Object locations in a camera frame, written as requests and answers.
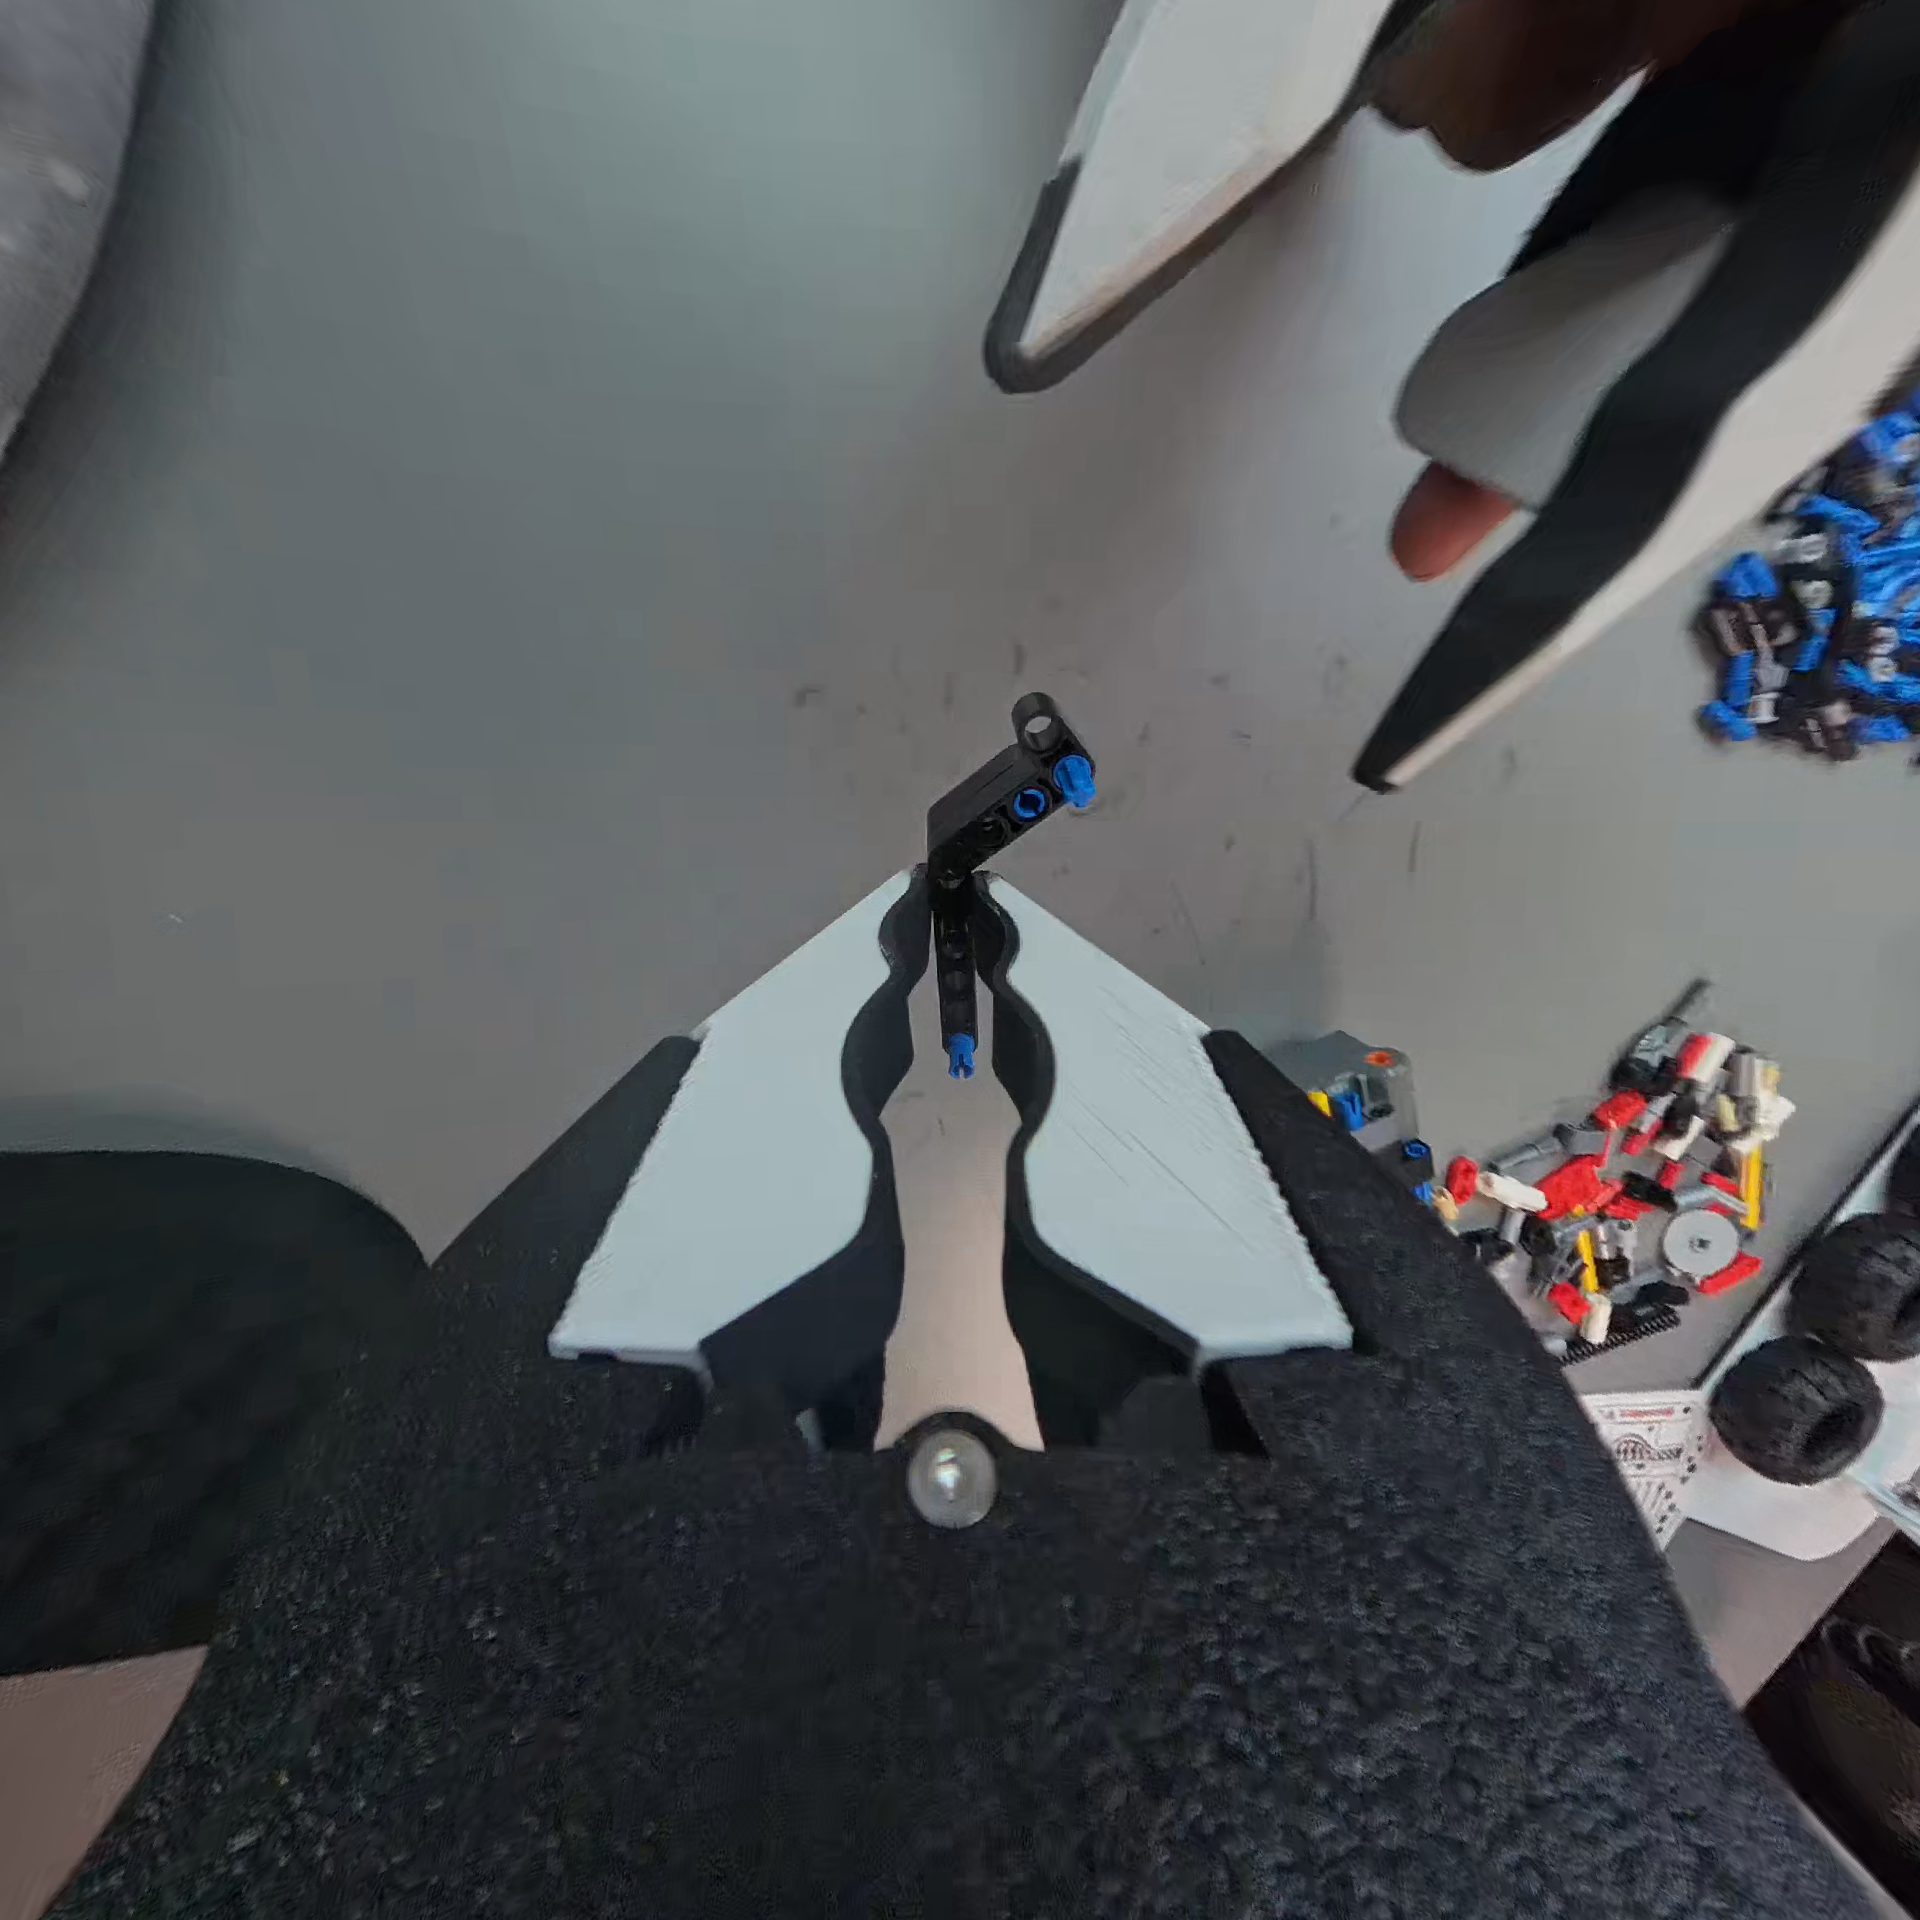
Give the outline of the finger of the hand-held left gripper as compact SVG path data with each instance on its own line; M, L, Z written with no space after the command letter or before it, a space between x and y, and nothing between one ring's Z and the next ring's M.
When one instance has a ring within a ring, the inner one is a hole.
M1127 3L983 335L1004 395L1062 382L1360 108L1393 3Z
M1451 6L1401 23L1370 108ZM1418 780L1916 369L1916 5L1779 6L1626 81L1624 106L1500 277L1654 188L1743 208L1741 235L1606 395L1550 498L1517 508L1524 530L1411 669L1357 754L1359 787L1394 794Z

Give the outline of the pile of blue toy pieces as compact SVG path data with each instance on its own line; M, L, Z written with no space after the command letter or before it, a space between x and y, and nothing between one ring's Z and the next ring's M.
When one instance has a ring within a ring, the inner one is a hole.
M1845 765L1918 745L1918 393L1899 393L1781 493L1713 577L1695 724Z

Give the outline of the black bent toy beam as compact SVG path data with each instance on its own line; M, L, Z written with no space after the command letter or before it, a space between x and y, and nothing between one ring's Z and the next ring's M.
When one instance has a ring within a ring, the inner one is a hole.
M978 1065L978 877L1062 810L1097 803L1097 765L1059 702L1030 691L1013 706L1013 742L926 810L925 877L941 1046L953 1081Z

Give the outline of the grey toy motor assembly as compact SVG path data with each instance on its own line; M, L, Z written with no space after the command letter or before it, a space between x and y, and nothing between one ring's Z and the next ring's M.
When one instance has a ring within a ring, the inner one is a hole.
M1297 1043L1286 1073L1418 1204L1437 1193L1434 1152L1420 1126L1411 1057L1336 1028Z

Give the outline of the person's left hand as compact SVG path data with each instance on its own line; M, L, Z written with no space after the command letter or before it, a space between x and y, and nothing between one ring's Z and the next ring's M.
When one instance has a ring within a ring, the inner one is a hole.
M1588 120L1623 85L1689 59L1771 3L1461 3L1383 76L1375 108L1462 171L1497 175ZM1413 583L1453 572L1519 504L1440 463L1409 488L1390 556Z

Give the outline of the pile of red toy pieces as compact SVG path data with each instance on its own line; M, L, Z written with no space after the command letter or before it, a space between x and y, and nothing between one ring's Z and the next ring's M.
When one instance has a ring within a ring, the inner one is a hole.
M1772 1160L1797 1106L1782 1068L1692 978L1616 1052L1596 1096L1418 1198L1576 1368L1676 1332L1760 1276Z

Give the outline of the dark cloth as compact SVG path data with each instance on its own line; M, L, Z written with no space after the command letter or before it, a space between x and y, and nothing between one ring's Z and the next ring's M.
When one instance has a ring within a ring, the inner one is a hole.
M203 1647L290 1458L429 1263L312 1171L3 1158L3 1673Z

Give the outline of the printed instruction booklet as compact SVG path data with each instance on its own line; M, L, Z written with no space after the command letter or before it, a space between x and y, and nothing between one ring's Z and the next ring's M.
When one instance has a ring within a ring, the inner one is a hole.
M1687 1520L1692 1482L1708 1452L1711 1395L1585 1395L1583 1409L1610 1454L1644 1529L1666 1551Z

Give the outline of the grey desk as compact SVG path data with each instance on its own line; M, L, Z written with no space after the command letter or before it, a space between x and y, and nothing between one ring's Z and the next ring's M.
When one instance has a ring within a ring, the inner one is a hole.
M309 1165L427 1255L922 846L1018 693L1014 880L1442 1152L1692 978L1786 1066L1772 1239L1916 1093L1916 776L1695 726L1716 551L1405 794L1461 594L1407 370L1590 129L1372 114L1113 348L983 335L1111 5L171 5L5 472L5 1146Z

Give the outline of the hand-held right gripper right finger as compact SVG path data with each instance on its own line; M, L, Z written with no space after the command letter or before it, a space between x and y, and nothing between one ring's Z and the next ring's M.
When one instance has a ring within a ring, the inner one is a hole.
M1115 1421L1151 1381L1348 1355L1207 1022L1003 877L977 882L973 933L1018 1118L1003 1299L1036 1417Z

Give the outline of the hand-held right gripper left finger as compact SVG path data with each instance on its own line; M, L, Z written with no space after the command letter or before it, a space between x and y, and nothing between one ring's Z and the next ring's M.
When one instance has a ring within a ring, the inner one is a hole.
M711 1014L548 1355L683 1370L792 1418L883 1367L905 1284L884 1115L914 1062L919 986L906 870Z

